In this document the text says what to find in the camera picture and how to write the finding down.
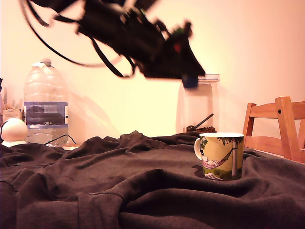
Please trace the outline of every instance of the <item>bottle cap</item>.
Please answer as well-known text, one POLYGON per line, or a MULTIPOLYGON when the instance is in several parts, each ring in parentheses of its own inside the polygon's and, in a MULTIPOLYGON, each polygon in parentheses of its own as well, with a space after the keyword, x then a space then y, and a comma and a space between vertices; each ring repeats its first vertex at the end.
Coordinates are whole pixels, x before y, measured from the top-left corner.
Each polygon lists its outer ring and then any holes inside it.
POLYGON ((41 59, 40 62, 41 62, 41 63, 48 63, 49 65, 52 64, 52 61, 51 61, 51 59, 49 59, 49 58, 41 59))

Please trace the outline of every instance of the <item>mug handle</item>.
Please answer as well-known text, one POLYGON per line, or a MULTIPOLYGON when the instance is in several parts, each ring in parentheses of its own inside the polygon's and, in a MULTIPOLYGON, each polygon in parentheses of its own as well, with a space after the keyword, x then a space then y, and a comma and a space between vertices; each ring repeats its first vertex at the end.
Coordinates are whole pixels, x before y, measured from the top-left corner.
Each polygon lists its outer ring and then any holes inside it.
POLYGON ((199 160, 202 160, 200 152, 200 138, 197 138, 194 144, 194 151, 199 160))

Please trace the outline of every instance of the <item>round white lamp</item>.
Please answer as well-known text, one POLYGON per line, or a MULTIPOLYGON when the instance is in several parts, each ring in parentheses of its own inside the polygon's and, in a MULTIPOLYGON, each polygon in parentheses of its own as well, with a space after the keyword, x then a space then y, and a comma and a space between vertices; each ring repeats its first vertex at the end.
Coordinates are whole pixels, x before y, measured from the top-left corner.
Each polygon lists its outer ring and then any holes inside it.
POLYGON ((7 147, 25 144, 27 133, 27 125, 22 120, 10 118, 0 128, 0 135, 3 140, 1 144, 7 147))

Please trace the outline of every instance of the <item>bottle label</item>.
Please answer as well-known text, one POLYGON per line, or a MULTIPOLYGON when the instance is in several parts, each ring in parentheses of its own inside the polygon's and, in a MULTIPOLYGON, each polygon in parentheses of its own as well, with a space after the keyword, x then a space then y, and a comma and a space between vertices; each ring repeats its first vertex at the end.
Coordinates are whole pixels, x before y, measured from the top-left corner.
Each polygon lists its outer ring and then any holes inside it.
POLYGON ((29 129, 68 127, 68 103, 24 102, 24 116, 29 129))

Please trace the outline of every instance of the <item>spoon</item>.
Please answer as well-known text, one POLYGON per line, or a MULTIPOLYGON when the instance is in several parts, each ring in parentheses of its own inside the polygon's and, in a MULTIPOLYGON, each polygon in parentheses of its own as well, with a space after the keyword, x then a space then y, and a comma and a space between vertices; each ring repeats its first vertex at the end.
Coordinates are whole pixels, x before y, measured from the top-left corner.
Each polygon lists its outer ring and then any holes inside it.
POLYGON ((204 120, 202 120, 199 124, 197 124, 196 126, 193 126, 193 125, 189 125, 187 128, 186 128, 186 132, 190 132, 190 131, 196 131, 196 129, 202 124, 204 123, 206 120, 208 120, 210 117, 212 117, 214 114, 210 114, 209 116, 207 116, 204 120))

